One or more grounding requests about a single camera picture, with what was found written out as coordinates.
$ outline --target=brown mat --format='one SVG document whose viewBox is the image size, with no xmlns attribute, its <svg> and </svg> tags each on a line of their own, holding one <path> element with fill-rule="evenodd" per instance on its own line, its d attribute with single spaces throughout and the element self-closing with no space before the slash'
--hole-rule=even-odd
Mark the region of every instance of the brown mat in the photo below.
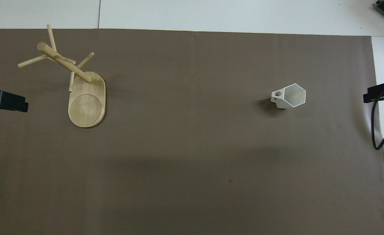
<svg viewBox="0 0 384 235">
<path fill-rule="evenodd" d="M 46 29 L 0 30 L 0 234 L 384 234 L 384 156 L 373 149 L 371 38 L 53 30 L 99 73 L 102 122 L 68 118 L 70 72 Z M 307 102 L 279 110 L 292 83 Z"/>
</svg>

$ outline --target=oval wooden base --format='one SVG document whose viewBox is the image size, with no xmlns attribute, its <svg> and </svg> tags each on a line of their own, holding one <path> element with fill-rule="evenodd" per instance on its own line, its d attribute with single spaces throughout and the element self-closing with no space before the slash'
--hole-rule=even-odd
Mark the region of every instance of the oval wooden base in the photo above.
<svg viewBox="0 0 384 235">
<path fill-rule="evenodd" d="M 69 117 L 76 125 L 89 128 L 101 122 L 105 115 L 105 82 L 99 74 L 85 72 L 90 83 L 76 76 L 69 98 Z"/>
</svg>

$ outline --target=wooden dowel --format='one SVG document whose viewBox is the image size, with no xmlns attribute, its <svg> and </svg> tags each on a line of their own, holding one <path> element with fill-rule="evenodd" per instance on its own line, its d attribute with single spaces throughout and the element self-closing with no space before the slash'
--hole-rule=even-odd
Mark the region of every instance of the wooden dowel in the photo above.
<svg viewBox="0 0 384 235">
<path fill-rule="evenodd" d="M 69 58 L 65 58 L 64 56 L 56 55 L 55 57 L 58 58 L 58 59 L 67 61 L 67 62 L 69 62 L 69 63 L 76 64 L 76 61 L 74 61 L 74 60 L 72 60 L 72 59 L 69 59 Z"/>
<path fill-rule="evenodd" d="M 65 67 L 70 72 L 74 72 L 77 76 L 79 76 L 80 78 L 82 78 L 86 82 L 91 82 L 92 78 L 90 76 L 86 75 L 82 70 L 78 69 L 75 65 L 56 58 L 55 56 L 58 55 L 58 53 L 55 52 L 50 46 L 48 46 L 44 42 L 38 43 L 37 49 L 39 51 L 42 51 L 48 57 L 52 58 L 54 61 L 59 63 L 61 66 Z"/>
<path fill-rule="evenodd" d="M 73 80 L 74 80 L 74 72 L 71 72 L 71 74 L 70 74 L 69 92 L 72 92 L 72 88 L 73 88 Z"/>
<path fill-rule="evenodd" d="M 22 62 L 22 63 L 19 63 L 19 64 L 18 64 L 18 67 L 19 67 L 19 68 L 22 68 L 22 67 L 24 67 L 24 66 L 27 66 L 27 65 L 32 64 L 32 63 L 35 63 L 35 62 L 40 61 L 40 60 L 43 60 L 43 59 L 45 59 L 45 58 L 48 58 L 48 56 L 47 56 L 47 55 L 40 55 L 39 57 L 32 58 L 32 59 L 30 59 L 30 60 L 27 60 L 27 61 L 24 61 L 24 62 Z"/>
<path fill-rule="evenodd" d="M 94 56 L 95 53 L 91 52 L 84 60 L 82 60 L 82 62 L 77 66 L 78 69 L 80 69 L 83 65 L 86 64 L 86 62 L 88 62 L 89 59 L 92 58 L 92 56 Z"/>
<path fill-rule="evenodd" d="M 48 30 L 48 36 L 50 36 L 51 47 L 56 52 L 57 48 L 56 48 L 56 43 L 54 42 L 53 31 L 51 30 L 51 25 L 47 25 L 47 30 Z"/>
</svg>

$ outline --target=black cord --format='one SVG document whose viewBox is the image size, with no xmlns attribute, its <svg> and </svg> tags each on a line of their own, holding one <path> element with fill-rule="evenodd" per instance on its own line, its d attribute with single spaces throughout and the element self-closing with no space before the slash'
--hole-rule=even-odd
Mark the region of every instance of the black cord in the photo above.
<svg viewBox="0 0 384 235">
<path fill-rule="evenodd" d="M 382 146 L 384 145 L 384 138 L 382 139 L 381 143 L 376 146 L 375 141 L 375 128 L 374 128 L 374 122 L 375 122 L 375 108 L 377 102 L 380 100 L 380 98 L 383 96 L 384 90 L 377 96 L 377 98 L 374 100 L 374 105 L 372 106 L 372 114 L 371 114 L 371 132 L 372 132 L 372 143 L 374 144 L 374 148 L 376 150 L 380 150 Z"/>
</svg>

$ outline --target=wooden stand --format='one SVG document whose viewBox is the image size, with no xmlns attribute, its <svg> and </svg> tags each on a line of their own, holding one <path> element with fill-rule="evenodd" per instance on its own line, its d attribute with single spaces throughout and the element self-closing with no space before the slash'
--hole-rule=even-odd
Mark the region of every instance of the wooden stand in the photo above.
<svg viewBox="0 0 384 235">
<path fill-rule="evenodd" d="M 75 66 L 76 61 L 57 52 L 50 25 L 47 25 L 47 29 L 52 47 L 43 42 L 38 43 L 37 49 L 44 55 L 22 62 L 18 64 L 18 67 L 21 68 L 47 58 L 69 70 L 71 72 L 68 107 L 70 120 L 79 127 L 93 127 L 101 122 L 105 114 L 105 82 L 99 74 L 83 72 L 80 68 L 92 58 L 94 53 L 90 53 L 79 65 Z"/>
</svg>

